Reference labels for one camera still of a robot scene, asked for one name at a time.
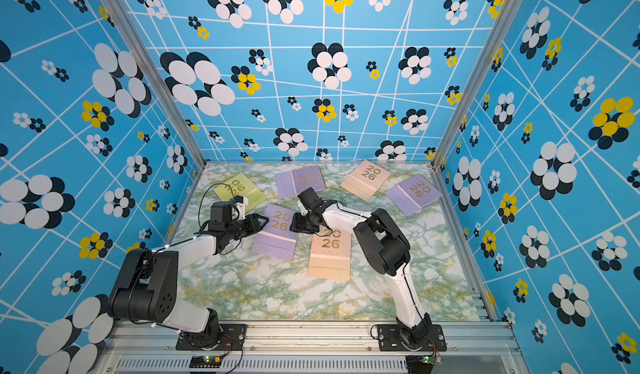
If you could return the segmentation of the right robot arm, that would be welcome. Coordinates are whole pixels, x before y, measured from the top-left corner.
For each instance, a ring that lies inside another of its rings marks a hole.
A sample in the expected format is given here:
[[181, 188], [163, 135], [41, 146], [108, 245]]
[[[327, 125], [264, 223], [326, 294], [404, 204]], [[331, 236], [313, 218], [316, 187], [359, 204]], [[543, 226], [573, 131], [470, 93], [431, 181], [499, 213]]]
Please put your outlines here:
[[290, 230], [318, 235], [326, 228], [354, 235], [370, 267], [388, 284], [404, 345], [411, 350], [425, 345], [432, 320], [413, 284], [409, 241], [389, 213], [381, 208], [353, 210], [340, 201], [321, 199], [311, 187], [298, 194], [298, 205], [301, 211], [293, 215]]

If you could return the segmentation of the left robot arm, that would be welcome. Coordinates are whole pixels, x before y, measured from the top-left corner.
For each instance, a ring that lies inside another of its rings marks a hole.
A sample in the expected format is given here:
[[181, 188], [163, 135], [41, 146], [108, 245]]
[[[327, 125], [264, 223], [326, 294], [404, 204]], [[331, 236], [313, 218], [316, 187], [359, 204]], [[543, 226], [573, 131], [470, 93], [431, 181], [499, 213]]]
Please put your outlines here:
[[178, 295], [178, 274], [186, 266], [219, 255], [232, 241], [265, 229], [269, 219], [246, 213], [248, 199], [215, 202], [210, 217], [192, 238], [156, 249], [129, 252], [109, 296], [109, 315], [133, 324], [154, 324], [178, 332], [191, 347], [211, 350], [229, 339], [218, 313], [198, 307]]

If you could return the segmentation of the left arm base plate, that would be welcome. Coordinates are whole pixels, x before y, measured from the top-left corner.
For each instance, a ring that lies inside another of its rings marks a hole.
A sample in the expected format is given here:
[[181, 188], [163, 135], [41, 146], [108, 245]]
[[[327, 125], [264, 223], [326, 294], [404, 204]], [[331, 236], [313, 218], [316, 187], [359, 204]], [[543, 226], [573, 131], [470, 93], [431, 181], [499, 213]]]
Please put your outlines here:
[[243, 347], [247, 324], [217, 324], [204, 332], [181, 332], [178, 335], [178, 351], [240, 351]]

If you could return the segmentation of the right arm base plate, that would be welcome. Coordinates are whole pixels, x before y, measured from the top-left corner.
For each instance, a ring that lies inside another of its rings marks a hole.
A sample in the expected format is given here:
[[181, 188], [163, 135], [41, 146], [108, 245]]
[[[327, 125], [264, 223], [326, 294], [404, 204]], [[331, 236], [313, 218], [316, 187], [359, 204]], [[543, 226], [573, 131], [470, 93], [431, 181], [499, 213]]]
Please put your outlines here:
[[448, 345], [440, 325], [433, 324], [425, 332], [412, 331], [399, 324], [375, 324], [371, 334], [381, 352], [446, 352]]

